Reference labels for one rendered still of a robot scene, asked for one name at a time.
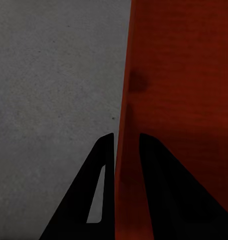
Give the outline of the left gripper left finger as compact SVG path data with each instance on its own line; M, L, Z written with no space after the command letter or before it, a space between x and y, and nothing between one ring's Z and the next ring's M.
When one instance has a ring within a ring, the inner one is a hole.
M87 223L104 165L102 219ZM39 240L115 240L113 133L97 140Z

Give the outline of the storage box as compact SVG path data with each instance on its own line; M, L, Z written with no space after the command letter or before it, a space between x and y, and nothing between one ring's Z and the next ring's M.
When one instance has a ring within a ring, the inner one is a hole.
M228 0L131 0L115 240L154 240L139 153L157 138L228 212Z

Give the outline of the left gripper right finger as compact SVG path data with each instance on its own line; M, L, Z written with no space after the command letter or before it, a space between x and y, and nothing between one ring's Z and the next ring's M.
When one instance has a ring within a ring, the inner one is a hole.
M139 153L154 240L228 240L228 212L157 138Z

